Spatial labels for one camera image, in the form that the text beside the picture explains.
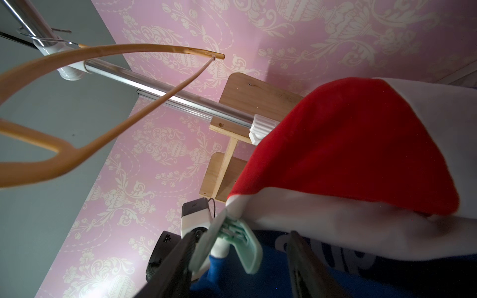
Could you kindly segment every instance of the wallpaper pattern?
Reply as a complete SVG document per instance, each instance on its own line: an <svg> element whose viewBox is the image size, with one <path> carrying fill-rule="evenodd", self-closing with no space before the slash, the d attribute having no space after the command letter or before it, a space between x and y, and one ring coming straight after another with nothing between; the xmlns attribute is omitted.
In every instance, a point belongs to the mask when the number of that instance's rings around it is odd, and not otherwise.
<svg viewBox="0 0 477 298"><path fill-rule="evenodd" d="M218 101L243 72L305 95L349 76L436 82L477 60L472 0L93 0L117 43L191 46L226 55L189 91ZM131 68L175 85L206 61L172 53L125 55ZM132 113L148 103L139 98ZM128 298L181 205L198 198L211 155L227 137L160 107L122 134L36 297ZM253 146L239 143L248 160ZM218 211L223 204L218 203Z"/></svg>

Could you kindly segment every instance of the wooden hanger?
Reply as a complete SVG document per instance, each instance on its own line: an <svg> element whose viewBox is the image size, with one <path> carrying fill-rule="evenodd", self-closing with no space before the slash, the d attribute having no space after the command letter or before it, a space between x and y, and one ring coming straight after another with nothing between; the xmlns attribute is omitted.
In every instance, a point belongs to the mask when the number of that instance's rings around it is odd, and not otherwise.
<svg viewBox="0 0 477 298"><path fill-rule="evenodd" d="M87 59L133 52L192 54L209 57L210 60L190 78L174 87L161 98L150 103L115 128L82 148L74 148L70 143L60 138L0 119L0 134L57 153L54 157L40 162L0 163L0 187L37 183L68 173L107 143L117 138L126 129L163 104L167 99L193 82L216 58L225 58L224 54L207 50L158 44L115 44L63 51L27 62L0 75L0 105L32 81L60 67Z"/></svg>

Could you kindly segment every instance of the wooden board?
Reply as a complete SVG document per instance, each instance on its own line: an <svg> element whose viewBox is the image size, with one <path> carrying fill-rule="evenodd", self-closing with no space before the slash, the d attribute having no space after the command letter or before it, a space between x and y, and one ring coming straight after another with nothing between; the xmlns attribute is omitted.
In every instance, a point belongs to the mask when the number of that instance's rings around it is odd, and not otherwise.
<svg viewBox="0 0 477 298"><path fill-rule="evenodd" d="M237 139L230 138L228 141L227 149L225 149L224 157L222 158L222 163L220 164L220 169L217 173L217 179L215 182L214 190L212 191L212 198L217 197L218 191L222 184L222 180L224 180L225 172L227 171L228 164L232 159L232 155L234 154L235 147L237 147Z"/></svg>
<svg viewBox="0 0 477 298"><path fill-rule="evenodd" d="M260 114L281 121L302 98L302 96L277 88L259 79L236 72L228 77L219 103L251 115ZM223 131L231 132L232 134L227 135L243 141L237 137L240 135L248 139L248 143L251 143L249 130L229 121L213 117L210 129L221 134L225 134Z"/></svg>
<svg viewBox="0 0 477 298"><path fill-rule="evenodd" d="M202 186L200 187L199 194L201 196L212 197L223 158L224 154L222 152L215 152L212 154L207 167L206 175L202 181ZM227 171L225 172L224 179L222 179L222 183L218 189L217 197L214 199L222 202L227 200L228 194L232 190L232 187L239 178L246 164L247 162L245 160L236 157L231 158Z"/></svg>

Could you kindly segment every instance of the red fabric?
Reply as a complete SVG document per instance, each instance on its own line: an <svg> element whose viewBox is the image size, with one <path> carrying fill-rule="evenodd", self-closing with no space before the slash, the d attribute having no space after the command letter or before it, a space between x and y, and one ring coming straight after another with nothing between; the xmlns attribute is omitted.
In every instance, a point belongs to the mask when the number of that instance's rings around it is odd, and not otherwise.
<svg viewBox="0 0 477 298"><path fill-rule="evenodd" d="M306 96L257 146L229 196L265 187L439 215L459 204L425 127L378 79L342 79Z"/></svg>

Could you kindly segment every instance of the wall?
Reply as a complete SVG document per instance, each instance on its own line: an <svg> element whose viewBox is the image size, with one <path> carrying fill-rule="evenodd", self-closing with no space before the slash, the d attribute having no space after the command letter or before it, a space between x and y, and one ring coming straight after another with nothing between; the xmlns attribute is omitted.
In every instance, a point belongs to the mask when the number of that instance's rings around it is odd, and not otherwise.
<svg viewBox="0 0 477 298"><path fill-rule="evenodd" d="M34 0L63 37L88 45L114 43L89 1ZM19 24L0 5L0 31L11 35ZM0 38L0 72L41 57L34 49ZM129 68L122 56L107 59ZM134 88L90 74L77 82L50 73L0 107L0 118L35 128L82 146L130 113ZM113 143L71 173L50 182L0 191L0 297L33 297L84 203ZM0 136L0 161L39 161L46 150Z"/></svg>
<svg viewBox="0 0 477 298"><path fill-rule="evenodd" d="M450 85L477 88L477 71L469 73L457 81L450 83Z"/></svg>
<svg viewBox="0 0 477 298"><path fill-rule="evenodd" d="M436 82L477 59L475 1L93 0L118 43L222 52L189 91L218 100L243 72L306 94L343 77ZM131 68L177 84L205 59L126 55ZM135 111L145 105L140 99ZM38 297L131 297L145 283L160 233L178 232L181 204L198 197L227 140L208 123L162 107L118 138Z"/></svg>

